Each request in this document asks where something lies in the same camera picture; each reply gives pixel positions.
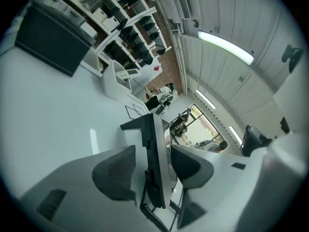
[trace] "black monitor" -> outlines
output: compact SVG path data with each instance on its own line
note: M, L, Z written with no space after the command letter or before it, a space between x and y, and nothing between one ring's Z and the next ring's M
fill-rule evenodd
M177 182L167 147L171 145L169 124L156 114L147 114L120 127L122 130L141 129L142 145L147 149L148 159L145 171L147 193L154 207L166 208Z

